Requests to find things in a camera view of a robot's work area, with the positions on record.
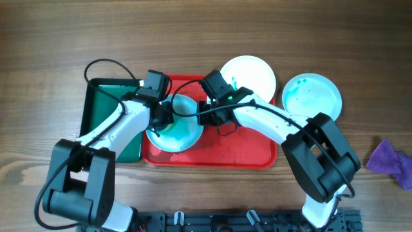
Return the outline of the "light blue plate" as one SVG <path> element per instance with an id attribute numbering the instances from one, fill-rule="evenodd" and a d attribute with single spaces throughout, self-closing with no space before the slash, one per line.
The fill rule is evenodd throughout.
<path id="1" fill-rule="evenodd" d="M 315 117 L 324 113 L 334 121 L 342 112 L 342 97 L 336 85 L 325 76 L 302 73 L 285 85 L 282 92 L 285 111 L 296 115 Z"/>
<path id="2" fill-rule="evenodd" d="M 196 113 L 197 102 L 186 95 L 176 94 L 173 109 L 177 113 Z M 174 122 L 155 133 L 146 130 L 150 142 L 162 151 L 181 152 L 193 146 L 201 137 L 203 126 L 198 125 L 197 117 L 181 117 L 173 114 Z"/>

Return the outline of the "white plate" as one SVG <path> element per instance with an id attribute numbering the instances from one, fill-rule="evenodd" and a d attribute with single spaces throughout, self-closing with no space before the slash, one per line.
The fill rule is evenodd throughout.
<path id="1" fill-rule="evenodd" d="M 235 57 L 223 65 L 220 73 L 235 90 L 246 87 L 266 102 L 270 102 L 276 92 L 275 73 L 259 57 L 251 55 Z"/>

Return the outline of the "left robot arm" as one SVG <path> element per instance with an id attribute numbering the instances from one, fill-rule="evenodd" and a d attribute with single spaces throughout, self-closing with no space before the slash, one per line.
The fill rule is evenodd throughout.
<path id="1" fill-rule="evenodd" d="M 62 139 L 54 145 L 46 183 L 35 201 L 36 222 L 49 226 L 39 211 L 68 218 L 72 227 L 89 226 L 106 231 L 136 231 L 135 208 L 115 201 L 115 161 L 148 128 L 171 122 L 163 104 L 166 94 L 146 88 L 128 92 L 117 109 L 93 131 L 76 141 Z"/>

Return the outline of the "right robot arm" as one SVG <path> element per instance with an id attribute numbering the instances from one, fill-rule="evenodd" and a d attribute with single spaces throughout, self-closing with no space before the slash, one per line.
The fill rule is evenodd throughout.
<path id="1" fill-rule="evenodd" d="M 279 144 L 300 187 L 306 193 L 302 214 L 325 231 L 342 198 L 353 198 L 350 182 L 361 163 L 336 125 L 324 113 L 294 115 L 261 99 L 245 87 L 234 89 L 217 70 L 199 81 L 210 104 L 198 106 L 198 124 L 233 123 L 257 131 Z"/>

